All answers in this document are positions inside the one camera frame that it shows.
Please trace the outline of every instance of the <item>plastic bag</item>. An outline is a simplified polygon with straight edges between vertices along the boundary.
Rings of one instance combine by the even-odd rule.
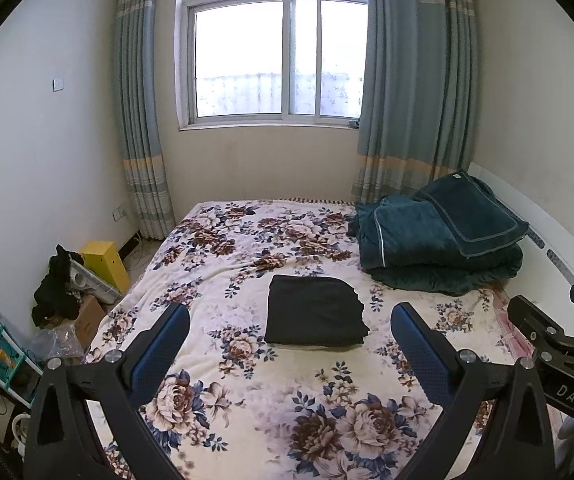
[[[55,328],[44,328],[32,339],[29,346],[38,359],[47,361],[52,357],[82,357],[83,348],[76,337],[76,327],[63,323]]]

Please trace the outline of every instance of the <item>window pane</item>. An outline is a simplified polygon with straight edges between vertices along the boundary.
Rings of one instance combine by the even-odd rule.
[[[367,6],[322,1],[320,114],[359,117],[367,48]]]
[[[196,13],[198,117],[280,113],[282,2]]]
[[[291,20],[289,111],[292,114],[313,115],[316,112],[316,1],[293,0]]]

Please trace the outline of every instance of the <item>cardboard box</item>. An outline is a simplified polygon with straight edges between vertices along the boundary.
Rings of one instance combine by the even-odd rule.
[[[96,298],[90,294],[83,296],[80,312],[74,321],[74,326],[76,327],[76,337],[85,352],[89,350],[89,345],[96,336],[104,316],[104,310]]]

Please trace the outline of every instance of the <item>blue curtain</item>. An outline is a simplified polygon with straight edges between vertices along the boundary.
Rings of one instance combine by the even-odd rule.
[[[122,157],[140,232],[162,240],[176,220],[156,121],[154,2],[118,1],[114,63]]]
[[[477,48],[473,0],[369,0],[356,200],[469,164]]]

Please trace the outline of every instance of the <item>window frame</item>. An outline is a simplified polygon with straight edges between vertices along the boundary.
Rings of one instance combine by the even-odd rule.
[[[195,85],[195,16],[201,10],[234,6],[254,2],[282,1],[282,95],[279,114],[229,114],[198,117],[196,108]],[[355,127],[356,117],[322,116],[321,77],[322,77],[322,14],[323,0],[315,0],[318,6],[316,27],[316,107],[313,115],[292,114],[289,112],[289,93],[291,91],[291,59],[293,52],[291,2],[293,0],[179,0],[179,48],[178,57],[178,93],[177,108],[180,129],[200,126],[226,126],[236,124],[302,124],[320,126]],[[367,0],[332,0],[367,4]]]

